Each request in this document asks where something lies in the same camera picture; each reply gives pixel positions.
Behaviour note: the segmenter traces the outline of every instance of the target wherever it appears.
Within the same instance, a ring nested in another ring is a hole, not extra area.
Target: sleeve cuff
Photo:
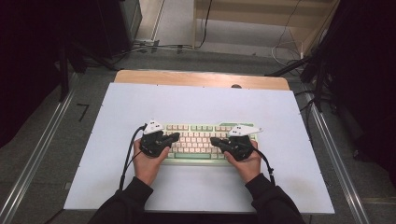
[[[271,182],[265,178],[265,176],[261,173],[251,179],[249,182],[246,183],[245,187],[250,192],[253,200],[257,199],[262,195],[265,191],[273,188],[274,186]]]
[[[144,207],[153,191],[154,190],[149,185],[146,185],[143,181],[134,176],[123,193],[139,204],[139,206]]]

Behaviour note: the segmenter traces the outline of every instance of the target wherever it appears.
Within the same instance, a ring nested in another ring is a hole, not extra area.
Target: white board
[[[276,183],[301,213],[334,213],[291,91],[111,83],[64,209],[97,209],[119,187],[134,131],[160,123],[251,122]],[[265,162],[262,172],[268,177]],[[131,165],[125,187],[134,176]],[[250,213],[251,196],[235,169],[162,165],[148,211]]]

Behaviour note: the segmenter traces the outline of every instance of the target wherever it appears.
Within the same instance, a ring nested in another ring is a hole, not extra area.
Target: hand
[[[140,150],[140,139],[134,141],[134,175],[147,185],[151,185],[160,170],[161,162],[167,157],[169,147],[166,147],[157,158],[150,158]]]
[[[258,148],[257,142],[252,140],[250,140],[250,142],[251,145],[253,145],[255,148]],[[253,151],[247,159],[242,161],[236,161],[233,158],[233,155],[231,155],[228,151],[224,152],[224,156],[227,158],[227,161],[236,168],[245,184],[260,174],[260,164],[262,162],[262,158],[256,151]]]

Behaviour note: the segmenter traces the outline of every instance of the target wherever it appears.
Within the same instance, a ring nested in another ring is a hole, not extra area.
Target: spacebar
[[[210,154],[205,153],[175,153],[176,159],[210,160]]]

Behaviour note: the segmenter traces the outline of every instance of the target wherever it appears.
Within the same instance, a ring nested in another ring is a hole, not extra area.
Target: forearm
[[[134,223],[152,192],[151,187],[134,177],[125,190],[118,190],[98,209],[89,224]]]
[[[246,187],[253,197],[252,206],[257,211],[259,223],[304,223],[292,199],[263,174],[249,181]]]

